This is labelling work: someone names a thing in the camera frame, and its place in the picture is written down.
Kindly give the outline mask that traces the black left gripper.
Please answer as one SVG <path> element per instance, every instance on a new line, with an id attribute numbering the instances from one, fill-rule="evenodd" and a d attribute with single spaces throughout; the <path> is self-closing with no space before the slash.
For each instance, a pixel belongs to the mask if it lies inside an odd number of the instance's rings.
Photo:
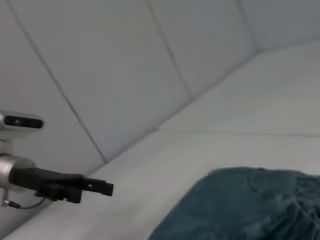
<path id="1" fill-rule="evenodd" d="M 79 204 L 82 190 L 112 197 L 114 185 L 104 180 L 84 178 L 81 174 L 60 173 L 41 168 L 13 168 L 9 182 L 29 190 L 35 196 L 53 202 L 67 201 Z"/>

